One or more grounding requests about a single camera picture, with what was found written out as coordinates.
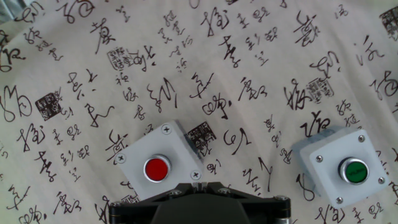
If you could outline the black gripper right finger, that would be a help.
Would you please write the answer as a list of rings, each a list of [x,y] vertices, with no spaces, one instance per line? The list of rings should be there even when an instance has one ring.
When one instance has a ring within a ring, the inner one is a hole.
[[[219,182],[199,184],[199,217],[203,223],[290,223],[287,196],[261,198]]]

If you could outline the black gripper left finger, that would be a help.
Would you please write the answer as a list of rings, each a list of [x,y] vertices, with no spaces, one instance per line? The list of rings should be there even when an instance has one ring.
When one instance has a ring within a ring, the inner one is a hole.
[[[113,202],[109,204],[109,223],[190,223],[197,193],[198,182],[184,183],[139,203]]]

